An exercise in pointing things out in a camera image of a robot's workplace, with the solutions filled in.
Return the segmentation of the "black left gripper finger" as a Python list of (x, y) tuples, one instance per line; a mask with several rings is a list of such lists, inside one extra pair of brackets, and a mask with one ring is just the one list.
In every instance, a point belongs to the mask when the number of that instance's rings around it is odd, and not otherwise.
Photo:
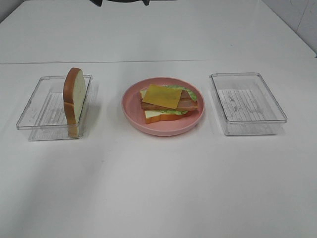
[(149, 5), (149, 3), (150, 3), (150, 0), (142, 0), (142, 1), (143, 1), (144, 5)]
[(103, 0), (90, 0), (90, 1), (98, 7), (101, 7), (103, 4)]

